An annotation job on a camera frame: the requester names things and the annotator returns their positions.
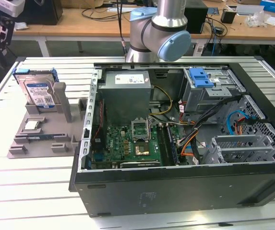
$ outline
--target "blue drive bay latch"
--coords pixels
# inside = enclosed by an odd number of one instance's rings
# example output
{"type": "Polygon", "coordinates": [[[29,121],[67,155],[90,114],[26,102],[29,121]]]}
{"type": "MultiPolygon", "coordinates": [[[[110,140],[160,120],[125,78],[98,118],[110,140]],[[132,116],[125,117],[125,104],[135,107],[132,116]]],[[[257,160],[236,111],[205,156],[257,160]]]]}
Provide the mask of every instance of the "blue drive bay latch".
{"type": "Polygon", "coordinates": [[[202,68],[189,68],[191,79],[196,88],[213,88],[214,84],[202,68]]]}

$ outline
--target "floor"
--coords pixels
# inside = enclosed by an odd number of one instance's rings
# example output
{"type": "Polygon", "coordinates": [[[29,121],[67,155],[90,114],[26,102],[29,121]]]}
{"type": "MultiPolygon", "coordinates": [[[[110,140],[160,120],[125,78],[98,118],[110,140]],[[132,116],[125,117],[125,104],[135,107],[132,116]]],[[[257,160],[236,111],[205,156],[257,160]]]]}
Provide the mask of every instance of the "floor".
{"type": "MultiPolygon", "coordinates": [[[[48,42],[50,53],[54,57],[75,57],[75,56],[122,56],[120,42],[82,42],[83,53],[79,53],[76,42],[48,42]]],[[[37,42],[33,41],[12,41],[9,46],[10,51],[6,55],[8,68],[0,67],[0,82],[14,63],[16,56],[19,57],[40,57],[41,52],[37,42]]],[[[203,55],[210,56],[211,46],[203,55]]],[[[186,55],[191,56],[193,46],[186,55]]],[[[239,55],[239,56],[262,56],[275,69],[275,46],[244,46],[244,45],[224,45],[215,51],[216,56],[239,55]]]]}

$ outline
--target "metal slatted platform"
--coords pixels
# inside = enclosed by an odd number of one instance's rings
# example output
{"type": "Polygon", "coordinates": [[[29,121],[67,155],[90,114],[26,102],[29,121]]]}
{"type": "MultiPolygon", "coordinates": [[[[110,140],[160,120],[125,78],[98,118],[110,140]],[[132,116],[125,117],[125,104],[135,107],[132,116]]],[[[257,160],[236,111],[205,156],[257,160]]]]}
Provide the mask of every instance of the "metal slatted platform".
{"type": "MultiPolygon", "coordinates": [[[[67,84],[71,104],[88,97],[94,62],[123,62],[120,57],[37,57],[16,62],[13,68],[56,68],[67,84]]],[[[247,71],[275,106],[275,71],[253,57],[184,57],[189,64],[236,62],[247,71]]],[[[112,218],[89,218],[77,193],[68,191],[73,157],[6,158],[8,147],[26,112],[20,87],[11,75],[0,84],[0,229],[67,230],[76,226],[95,229],[275,229],[275,200],[264,207],[150,214],[112,218]],[[234,226],[220,227],[227,222],[234,226]]]]}

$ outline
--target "blue hard drive label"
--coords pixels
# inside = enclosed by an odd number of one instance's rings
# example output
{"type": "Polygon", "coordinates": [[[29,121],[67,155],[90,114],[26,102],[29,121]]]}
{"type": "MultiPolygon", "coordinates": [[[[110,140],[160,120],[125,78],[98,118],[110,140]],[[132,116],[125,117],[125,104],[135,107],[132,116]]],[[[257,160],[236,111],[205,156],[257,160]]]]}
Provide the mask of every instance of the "blue hard drive label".
{"type": "Polygon", "coordinates": [[[53,97],[49,91],[48,84],[46,83],[32,83],[27,84],[26,88],[34,101],[35,105],[39,108],[53,108],[55,106],[53,97]]]}

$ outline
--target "hard drive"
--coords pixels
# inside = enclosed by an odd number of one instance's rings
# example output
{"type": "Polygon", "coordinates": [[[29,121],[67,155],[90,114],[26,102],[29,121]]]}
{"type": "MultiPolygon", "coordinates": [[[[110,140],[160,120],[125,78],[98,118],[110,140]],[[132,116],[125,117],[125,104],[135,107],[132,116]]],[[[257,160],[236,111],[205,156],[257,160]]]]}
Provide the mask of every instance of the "hard drive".
{"type": "Polygon", "coordinates": [[[36,105],[39,111],[56,111],[59,99],[53,86],[58,82],[57,72],[52,70],[14,69],[13,75],[26,95],[28,105],[36,105]]]}

